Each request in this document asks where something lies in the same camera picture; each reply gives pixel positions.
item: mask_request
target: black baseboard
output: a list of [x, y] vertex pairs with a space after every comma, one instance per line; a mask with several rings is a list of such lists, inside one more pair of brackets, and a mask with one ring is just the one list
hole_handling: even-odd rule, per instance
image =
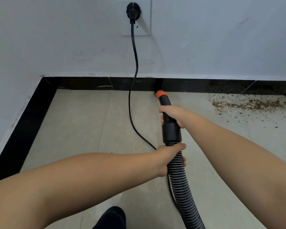
[[[58, 88], [70, 90], [129, 90], [132, 77], [59, 77]], [[134, 91], [286, 95], [286, 81], [137, 78]]]
[[57, 79], [42, 78], [0, 154], [0, 180], [20, 172], [56, 90]]
[[[0, 155], [0, 180], [16, 173], [34, 142], [57, 88], [128, 91], [132, 77], [42, 78]], [[286, 95], [286, 81], [137, 78], [134, 91]]]

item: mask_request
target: hand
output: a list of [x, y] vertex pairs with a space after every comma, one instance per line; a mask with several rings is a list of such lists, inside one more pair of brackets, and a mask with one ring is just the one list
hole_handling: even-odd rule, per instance
[[186, 112], [188, 112], [188, 110], [186, 110], [185, 108], [174, 104], [174, 105], [161, 105], [159, 107], [159, 113], [165, 112], [167, 115], [169, 115], [171, 118], [174, 118], [179, 127], [180, 128], [184, 128], [184, 123], [182, 122], [184, 115], [186, 114]]
[[[176, 154], [184, 150], [186, 148], [186, 144], [178, 143], [173, 146], [159, 146], [154, 154], [156, 155], [157, 161], [157, 169], [158, 169], [158, 176], [163, 177], [167, 174], [167, 164], [176, 156]], [[183, 159], [183, 166], [186, 166], [186, 158]]]

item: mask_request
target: black shoe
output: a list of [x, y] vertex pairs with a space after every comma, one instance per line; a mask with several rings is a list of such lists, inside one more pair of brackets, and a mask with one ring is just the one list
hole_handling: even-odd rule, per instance
[[126, 229], [126, 216], [118, 206], [110, 207], [92, 229]]

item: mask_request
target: electrical outlet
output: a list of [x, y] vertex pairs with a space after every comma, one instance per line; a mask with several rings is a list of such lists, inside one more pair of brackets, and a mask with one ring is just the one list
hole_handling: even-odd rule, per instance
[[131, 35], [130, 20], [126, 14], [126, 7], [131, 2], [136, 2], [141, 8], [140, 18], [134, 25], [134, 35], [150, 35], [152, 0], [115, 0], [122, 35]]

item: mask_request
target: vacuum hose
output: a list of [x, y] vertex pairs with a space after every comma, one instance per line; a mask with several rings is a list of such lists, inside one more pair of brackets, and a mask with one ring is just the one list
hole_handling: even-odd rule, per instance
[[[164, 91], [157, 91], [156, 97], [161, 105], [171, 105], [168, 95]], [[172, 146], [181, 142], [181, 131], [177, 121], [164, 112], [163, 120], [162, 137], [165, 145]], [[187, 182], [181, 151], [167, 165], [167, 168], [176, 204], [185, 227], [187, 229], [205, 229]]]

